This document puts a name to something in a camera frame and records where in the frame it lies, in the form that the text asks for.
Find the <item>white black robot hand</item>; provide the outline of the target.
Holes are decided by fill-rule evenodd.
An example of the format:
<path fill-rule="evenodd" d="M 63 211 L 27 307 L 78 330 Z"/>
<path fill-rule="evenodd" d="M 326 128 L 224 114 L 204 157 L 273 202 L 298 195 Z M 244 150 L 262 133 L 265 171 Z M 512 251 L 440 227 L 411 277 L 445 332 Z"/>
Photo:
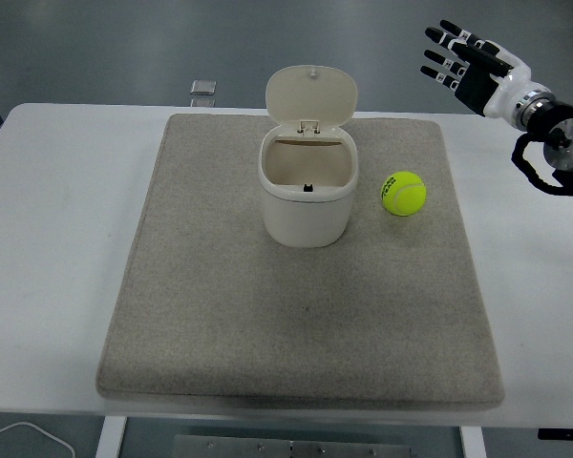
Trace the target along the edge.
<path fill-rule="evenodd" d="M 520 117 L 530 104 L 554 98 L 548 88 L 532 80 L 527 64 L 492 40 L 448 20 L 427 28 L 425 35 L 444 52 L 425 51 L 434 65 L 420 71 L 477 115 L 502 118 L 521 130 Z"/>

